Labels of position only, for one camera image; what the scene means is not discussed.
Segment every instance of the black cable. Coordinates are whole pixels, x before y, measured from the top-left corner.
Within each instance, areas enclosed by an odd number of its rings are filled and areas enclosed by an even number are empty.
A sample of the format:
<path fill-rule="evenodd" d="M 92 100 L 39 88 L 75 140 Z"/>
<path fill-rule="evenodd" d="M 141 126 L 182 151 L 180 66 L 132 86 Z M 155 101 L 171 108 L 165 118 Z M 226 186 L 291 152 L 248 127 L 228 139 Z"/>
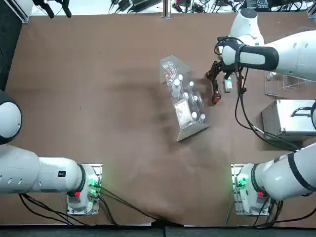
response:
<path fill-rule="evenodd" d="M 80 224 L 82 224 L 82 225 L 89 226 L 88 224 L 79 221 L 78 219 L 76 219 L 75 217 L 72 217 L 71 215 L 68 215 L 68 214 L 66 214 L 66 213 L 63 213 L 63 212 L 61 212 L 61 211 L 56 211 L 56 210 L 54 210 L 54 209 L 48 207 L 47 205 L 45 205 L 45 204 L 42 203 L 41 201 L 38 201 L 37 199 L 35 199 L 34 197 L 32 197 L 32 196 L 30 196 L 30 195 L 28 195 L 28 194 L 22 194 L 22 196 L 23 196 L 24 198 L 26 198 L 29 202 L 31 202 L 31 203 L 33 203 L 33 204 L 35 204 L 35 205 L 41 207 L 42 209 L 45 209 L 45 210 L 50 211 L 50 212 L 53 212 L 53 213 L 55 213 L 55 214 L 58 215 L 58 216 L 60 216 L 60 215 L 66 216 L 66 217 L 68 217 L 68 218 L 70 218 L 70 219 L 72 219 L 72 220 L 74 220 L 74 221 L 77 221 L 78 223 L 80 223 Z"/>
<path fill-rule="evenodd" d="M 193 5 L 194 5 L 194 0 L 192 1 L 192 7 L 190 10 L 188 10 L 188 7 L 186 8 L 186 11 L 184 13 L 188 13 L 189 11 L 192 11 L 193 10 Z"/>
<path fill-rule="evenodd" d="M 254 228 L 256 228 L 256 229 L 267 229 L 267 228 L 273 227 L 273 225 L 276 223 L 276 220 L 278 219 L 282 209 L 283 209 L 283 201 L 279 201 L 278 204 L 277 204 L 276 214 L 275 214 L 274 218 L 272 219 L 272 221 L 270 221 L 268 223 L 264 223 L 262 225 L 257 225 Z"/>
<path fill-rule="evenodd" d="M 241 103 L 241 108 L 242 108 L 243 115 L 244 115 L 244 117 L 245 117 L 245 119 L 246 119 L 246 121 L 247 121 L 249 127 L 251 128 L 251 130 L 253 131 L 253 133 L 254 133 L 260 140 L 264 141 L 265 143 L 270 144 L 271 146 L 274 146 L 274 147 L 279 148 L 279 149 L 282 149 L 282 150 L 292 151 L 292 152 L 295 152 L 295 151 L 296 151 L 295 149 L 288 149 L 288 148 L 286 148 L 286 147 L 283 147 L 283 146 L 274 144 L 274 143 L 270 142 L 269 140 L 267 140 L 267 139 L 261 137 L 261 136 L 257 133 L 257 131 L 254 129 L 253 124 L 250 122 L 250 120 L 249 120 L 248 117 L 247 117 L 247 114 L 246 114 L 246 111 L 245 111 L 245 108 L 244 108 L 244 104 L 243 104 L 243 97 L 242 97 L 242 95 L 240 96 L 240 103 Z"/>
<path fill-rule="evenodd" d="M 215 45 L 215 47 L 214 47 L 214 53 L 215 53 L 215 54 L 217 54 L 217 55 L 222 55 L 221 53 L 216 52 L 216 48 L 218 47 L 218 45 L 219 45 L 220 43 L 222 43 L 222 42 L 225 41 L 225 40 L 237 40 L 237 41 L 243 43 L 240 39 L 238 39 L 238 38 L 236 38 L 236 37 L 223 37 L 223 38 L 221 38 L 221 40 L 219 40 L 219 41 L 216 43 L 216 45 Z"/>
<path fill-rule="evenodd" d="M 39 206 L 40 208 L 43 208 L 43 209 L 45 209 L 45 210 L 47 210 L 47 211 L 51 211 L 51 212 L 54 212 L 54 213 L 55 213 L 54 210 L 52 210 L 51 208 L 49 208 L 49 207 L 46 206 L 45 204 L 43 204 L 43 203 L 37 203 L 35 200 L 32 200 L 32 198 L 31 198 L 30 196 L 24 195 L 24 194 L 22 194 L 22 196 L 23 196 L 27 201 L 29 201 L 29 202 L 35 204 L 36 206 Z M 55 213 L 55 214 L 58 215 L 60 218 L 64 219 L 66 222 L 68 222 L 69 225 L 71 225 L 71 226 L 74 225 L 72 222 L 70 222 L 69 220 L 67 220 L 67 218 L 63 217 L 61 214 L 59 214 L 59 213 Z"/>
<path fill-rule="evenodd" d="M 114 7 L 113 2 L 111 2 L 111 6 L 109 7 L 109 14 L 110 14 L 110 11 L 111 11 L 111 7 Z"/>
<path fill-rule="evenodd" d="M 287 219 L 287 220 L 281 220 L 281 221 L 276 221 L 276 223 L 283 223 L 283 222 L 292 222 L 292 221 L 301 221 L 301 220 L 304 220 L 304 219 L 307 219 L 311 216 L 313 216 L 316 212 L 316 208 L 308 215 L 306 216 L 302 216 L 302 217 L 299 217 L 299 218 L 294 218 L 294 219 Z"/>
<path fill-rule="evenodd" d="M 105 208 L 107 210 L 107 213 L 109 215 L 111 224 L 115 225 L 116 227 L 119 227 L 119 224 L 115 221 L 115 219 L 114 219 L 114 217 L 113 217 L 113 215 L 112 215 L 112 213 L 110 211 L 110 208 L 109 208 L 107 202 L 102 197 L 99 197 L 99 199 L 100 199 L 101 202 L 103 202 L 103 204 L 104 204 L 104 206 L 105 206 Z"/>
<path fill-rule="evenodd" d="M 51 219 L 51 220 L 54 220 L 54 221 L 58 221 L 58 222 L 61 222 L 61 223 L 66 224 L 66 225 L 69 225 L 69 223 L 67 223 L 67 222 L 65 222 L 65 221 L 58 220 L 58 219 L 53 218 L 53 217 L 45 216 L 45 215 L 42 215 L 42 214 L 39 214 L 39 213 L 33 211 L 33 210 L 30 209 L 30 207 L 25 203 L 25 201 L 23 200 L 23 197 L 22 197 L 21 194 L 19 194 L 19 197 L 20 197 L 20 199 L 21 199 L 23 205 L 24 205 L 31 213 L 33 213 L 34 215 L 37 215 L 37 216 L 40 216 L 40 217 L 43 217 L 43 218 L 46 218 L 46 219 Z"/>
<path fill-rule="evenodd" d="M 4 68 L 3 53 L 2 53 L 1 48 L 0 48 L 0 56 L 1 56 L 1 68 L 0 68 L 0 76 L 1 76 L 3 72 L 3 68 Z"/>
<path fill-rule="evenodd" d="M 215 9 L 217 7 L 217 3 L 218 3 L 218 0 L 215 0 L 215 2 L 214 2 L 215 6 L 214 6 L 214 9 L 213 9 L 212 13 L 214 13 L 214 11 L 215 11 Z"/>
<path fill-rule="evenodd" d="M 126 206 L 128 206 L 128 207 L 130 207 L 130 208 L 132 208 L 132 209 L 134 209 L 134 210 L 136 210 L 136 211 L 142 213 L 143 215 L 145 215 L 145 216 L 147 216 L 147 217 L 150 217 L 150 218 L 152 218 L 152 219 L 154 219 L 154 220 L 156 220 L 156 221 L 160 220 L 160 219 L 158 219 L 158 218 L 156 218 L 156 217 L 153 217 L 153 216 L 151 216 L 151 215 L 146 214 L 146 213 L 143 212 L 142 210 L 138 209 L 137 207 L 133 206 L 133 205 L 130 204 L 129 202 L 127 202 L 127 201 L 125 201 L 124 199 L 120 198 L 119 196 L 115 195 L 115 194 L 112 193 L 111 191 L 109 191 L 109 190 L 107 190 L 107 189 L 105 189 L 105 188 L 103 188 L 103 187 L 101 187 L 101 186 L 95 186 L 95 187 L 103 189 L 104 191 L 108 192 L 108 193 L 111 194 L 112 196 L 114 196 L 114 197 L 116 197 L 117 199 L 121 200 Z"/>
<path fill-rule="evenodd" d="M 219 44 L 219 42 L 221 42 L 221 41 L 224 40 L 224 39 L 225 39 L 225 38 L 223 38 L 223 39 L 221 39 L 220 41 L 217 42 L 217 44 L 216 44 L 216 46 L 215 46 L 215 48 L 214 48 L 214 51 L 215 51 L 217 45 Z M 283 150 L 289 150 L 288 148 L 285 148 L 285 147 L 283 147 L 283 146 L 279 146 L 279 145 L 277 145 L 277 144 L 274 144 L 274 143 L 270 142 L 269 140 L 267 140 L 267 139 L 261 137 L 261 136 L 257 133 L 256 129 L 253 127 L 253 124 L 252 124 L 252 123 L 250 122 L 250 120 L 248 119 L 247 114 L 246 114 L 246 111 L 245 111 L 245 108 L 244 108 L 244 104 L 243 104 L 243 93 L 245 92 L 245 91 L 244 91 L 244 85 L 245 85 L 245 82 L 246 82 L 246 79 L 247 79 L 247 78 L 246 78 L 246 77 L 244 78 L 244 83 L 243 83 L 242 86 L 240 86 L 242 80 L 241 80 L 241 69 L 238 69 L 238 64 L 236 64 L 235 76 L 236 76 L 237 81 L 238 81 L 238 84 L 239 84 L 239 86 L 238 86 L 238 97 L 240 98 L 240 103 L 241 103 L 242 112 L 243 112 L 243 115 L 244 115 L 244 117 L 245 117 L 245 119 L 246 119 L 246 121 L 247 121 L 247 123 L 248 123 L 250 129 L 253 131 L 253 133 L 254 133 L 260 140 L 262 140 L 262 141 L 264 141 L 264 142 L 270 144 L 271 146 L 274 146 L 274 147 L 276 147 L 276 148 L 283 149 Z"/>
<path fill-rule="evenodd" d="M 130 208 L 132 208 L 132 209 L 134 209 L 134 210 L 136 210 L 136 211 L 138 211 L 139 213 L 141 213 L 141 214 L 143 214 L 143 215 L 145 215 L 145 216 L 147 216 L 147 217 L 150 217 L 150 218 L 152 218 L 152 219 L 154 219 L 154 220 L 156 220 L 156 221 L 166 221 L 166 222 L 171 223 L 171 224 L 173 224 L 173 225 L 179 225 L 178 223 L 175 223 L 175 222 L 172 222 L 172 221 L 168 221 L 168 220 L 162 220 L 162 219 L 160 219 L 160 218 L 157 218 L 157 217 L 154 217 L 154 216 L 152 216 L 152 215 L 149 215 L 149 214 L 143 212 L 142 210 L 140 210 L 139 208 L 137 208 L 136 206 L 130 204 L 129 202 L 125 201 L 124 199 L 120 198 L 119 196 L 115 195 L 115 194 L 112 193 L 111 191 L 109 191 L 109 190 L 107 190 L 107 189 L 105 189 L 105 188 L 103 188 L 103 187 L 101 187 L 101 186 L 99 186 L 99 185 L 94 185 L 94 187 L 101 188 L 102 190 L 104 190 L 104 191 L 106 191 L 107 193 L 111 194 L 112 196 L 116 197 L 116 198 L 117 198 L 118 200 L 120 200 L 124 205 L 126 205 L 126 206 L 128 206 L 128 207 L 130 207 Z"/>
<path fill-rule="evenodd" d="M 260 209 L 260 211 L 259 211 L 259 214 L 258 214 L 258 216 L 257 216 L 257 219 L 256 219 L 255 223 L 252 225 L 253 227 L 256 226 L 257 221 L 259 220 L 259 216 L 260 216 L 260 214 L 261 214 L 261 212 L 262 212 L 263 208 L 265 207 L 265 205 L 266 205 L 266 203 L 267 203 L 268 200 L 269 200 L 269 197 L 268 197 L 268 198 L 265 200 L 265 202 L 263 203 L 263 205 L 262 205 L 262 207 L 261 207 L 261 209 Z"/>
<path fill-rule="evenodd" d="M 243 81 L 242 88 L 244 88 L 244 86 L 245 86 L 245 82 L 246 82 L 247 75 L 248 75 L 248 68 L 247 68 L 247 70 L 246 70 L 246 74 L 245 74 L 245 77 L 244 77 L 244 81 Z M 238 117 L 237 117 L 237 108 L 238 108 L 239 99 L 240 99 L 240 95 L 238 94 L 238 98 L 237 98 L 236 106 L 235 106 L 235 120 L 236 120 L 236 122 L 237 122 L 241 127 L 246 128 L 246 129 L 248 129 L 248 130 L 252 130 L 250 127 L 247 127 L 247 126 L 243 125 L 243 124 L 238 120 Z M 274 135 L 274 134 L 269 133 L 269 132 L 266 132 L 266 131 L 264 131 L 264 130 L 263 130 L 263 132 L 264 132 L 264 134 L 267 135 L 267 136 L 275 137 L 275 138 L 277 138 L 277 139 L 279 139 L 279 140 L 282 140 L 283 142 L 285 142 L 286 144 L 292 146 L 292 147 L 295 148 L 296 150 L 299 150 L 299 149 L 300 149 L 300 148 L 299 148 L 298 146 L 296 146 L 294 143 L 292 143 L 291 141 L 289 141 L 289 140 L 287 140 L 287 139 L 285 139 L 285 138 L 283 138 L 283 137 Z"/>

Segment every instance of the transparent acrylic stand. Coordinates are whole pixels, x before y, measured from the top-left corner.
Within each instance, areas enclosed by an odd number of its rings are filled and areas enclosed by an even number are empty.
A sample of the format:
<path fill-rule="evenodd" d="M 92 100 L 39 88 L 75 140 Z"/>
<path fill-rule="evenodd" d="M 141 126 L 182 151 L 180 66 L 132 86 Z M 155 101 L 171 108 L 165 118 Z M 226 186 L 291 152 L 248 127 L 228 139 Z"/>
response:
<path fill-rule="evenodd" d="M 308 98 L 315 93 L 316 82 L 265 72 L 265 94 L 287 99 Z"/>
<path fill-rule="evenodd" d="M 179 124 L 177 141 L 187 138 L 210 126 L 199 90 L 192 79 L 190 67 L 168 56 L 160 61 L 160 82 L 165 82 Z"/>

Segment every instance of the green indicator light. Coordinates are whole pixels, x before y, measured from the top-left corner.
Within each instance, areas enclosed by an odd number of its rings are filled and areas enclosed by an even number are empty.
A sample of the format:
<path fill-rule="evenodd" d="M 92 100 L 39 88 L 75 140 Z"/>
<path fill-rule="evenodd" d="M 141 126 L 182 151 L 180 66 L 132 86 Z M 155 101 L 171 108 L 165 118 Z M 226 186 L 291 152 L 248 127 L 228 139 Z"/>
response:
<path fill-rule="evenodd" d="M 237 178 L 237 181 L 238 181 L 238 185 L 240 187 L 244 187 L 247 183 L 247 180 L 248 180 L 248 175 L 246 174 L 240 174 Z"/>

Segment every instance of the black ring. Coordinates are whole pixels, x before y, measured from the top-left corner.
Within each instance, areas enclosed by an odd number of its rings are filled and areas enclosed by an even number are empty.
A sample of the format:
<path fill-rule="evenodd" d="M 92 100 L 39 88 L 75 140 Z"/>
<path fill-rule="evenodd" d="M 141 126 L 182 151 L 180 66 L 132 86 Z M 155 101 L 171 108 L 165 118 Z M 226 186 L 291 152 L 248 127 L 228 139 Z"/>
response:
<path fill-rule="evenodd" d="M 252 183 L 252 186 L 256 192 L 262 192 L 264 196 L 268 196 L 268 193 L 258 185 L 256 178 L 255 178 L 256 168 L 259 164 L 260 163 L 254 164 L 252 169 L 251 169 L 251 173 L 250 173 L 251 183 Z"/>
<path fill-rule="evenodd" d="M 307 190 L 315 192 L 316 188 L 312 185 L 310 185 L 301 175 L 301 173 L 298 171 L 295 159 L 294 159 L 294 153 L 290 153 L 287 155 L 288 164 L 290 165 L 290 168 L 292 170 L 292 173 L 294 174 L 296 180 Z"/>

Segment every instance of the red button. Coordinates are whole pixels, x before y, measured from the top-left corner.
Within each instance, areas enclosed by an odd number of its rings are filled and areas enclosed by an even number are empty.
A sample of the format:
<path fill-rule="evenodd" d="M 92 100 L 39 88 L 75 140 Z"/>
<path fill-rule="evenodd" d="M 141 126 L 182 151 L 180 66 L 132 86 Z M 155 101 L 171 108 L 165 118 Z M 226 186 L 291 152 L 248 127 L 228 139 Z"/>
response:
<path fill-rule="evenodd" d="M 257 197 L 262 198 L 263 197 L 263 192 L 257 192 Z"/>

